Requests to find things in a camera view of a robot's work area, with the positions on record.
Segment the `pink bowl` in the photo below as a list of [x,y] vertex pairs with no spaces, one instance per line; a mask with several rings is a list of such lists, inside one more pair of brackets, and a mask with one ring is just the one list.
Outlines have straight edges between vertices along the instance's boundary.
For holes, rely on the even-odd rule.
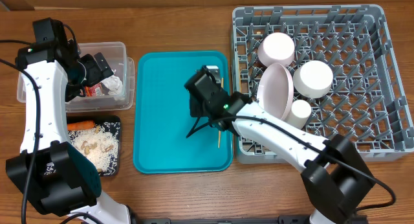
[[259,61],[266,67],[273,63],[280,63],[286,67],[293,62],[294,53],[293,39],[281,32],[269,34],[257,50]]

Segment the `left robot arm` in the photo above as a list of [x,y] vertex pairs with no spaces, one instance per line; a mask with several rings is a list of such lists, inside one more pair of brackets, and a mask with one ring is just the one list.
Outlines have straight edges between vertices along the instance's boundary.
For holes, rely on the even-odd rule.
[[102,54],[80,56],[71,28],[56,19],[33,24],[35,42],[18,51],[13,68],[26,87],[25,134],[6,174],[23,195],[23,206],[68,222],[137,223],[132,209],[101,187],[100,176],[72,144],[65,105],[85,88],[113,74]]

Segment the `orange carrot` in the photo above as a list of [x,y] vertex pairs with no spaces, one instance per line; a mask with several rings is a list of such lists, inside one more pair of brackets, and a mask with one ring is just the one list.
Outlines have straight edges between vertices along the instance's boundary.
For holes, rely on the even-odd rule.
[[93,120],[86,120],[86,121],[67,124],[68,131],[88,130],[88,129],[93,129],[93,127],[95,127],[95,122]]

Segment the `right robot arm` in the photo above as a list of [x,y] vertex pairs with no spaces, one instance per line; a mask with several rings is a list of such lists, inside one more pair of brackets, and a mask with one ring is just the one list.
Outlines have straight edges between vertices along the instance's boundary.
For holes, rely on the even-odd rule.
[[208,125],[265,146],[300,173],[315,211],[309,223],[348,223],[374,187],[366,163],[342,135],[313,135],[267,113],[248,95],[229,95],[206,68],[184,85]]

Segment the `white cup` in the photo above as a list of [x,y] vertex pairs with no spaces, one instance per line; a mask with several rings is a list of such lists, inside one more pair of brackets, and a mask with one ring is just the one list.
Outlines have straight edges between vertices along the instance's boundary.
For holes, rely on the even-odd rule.
[[302,129],[308,121],[311,113],[311,105],[308,102],[304,100],[296,100],[292,103],[290,112],[287,115],[285,122],[295,128]]

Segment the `large pink plate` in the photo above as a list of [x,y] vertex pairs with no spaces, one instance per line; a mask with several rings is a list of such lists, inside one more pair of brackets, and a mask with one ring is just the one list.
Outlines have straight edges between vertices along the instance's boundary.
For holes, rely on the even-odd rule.
[[290,72],[280,63],[269,65],[260,81],[256,99],[272,116],[285,120],[293,103],[294,85]]

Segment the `red snack wrapper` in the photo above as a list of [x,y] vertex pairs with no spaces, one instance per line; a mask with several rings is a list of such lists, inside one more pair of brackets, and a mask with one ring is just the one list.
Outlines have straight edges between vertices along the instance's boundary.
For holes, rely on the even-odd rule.
[[102,96],[102,85],[101,83],[97,83],[92,87],[85,87],[85,95],[86,96]]

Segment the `small bowl with food scraps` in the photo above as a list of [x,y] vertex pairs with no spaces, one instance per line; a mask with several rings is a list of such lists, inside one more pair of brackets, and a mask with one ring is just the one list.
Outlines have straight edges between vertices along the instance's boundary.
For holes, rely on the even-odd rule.
[[331,88],[332,81],[332,69],[318,60],[304,63],[293,76],[294,88],[308,98],[325,96]]

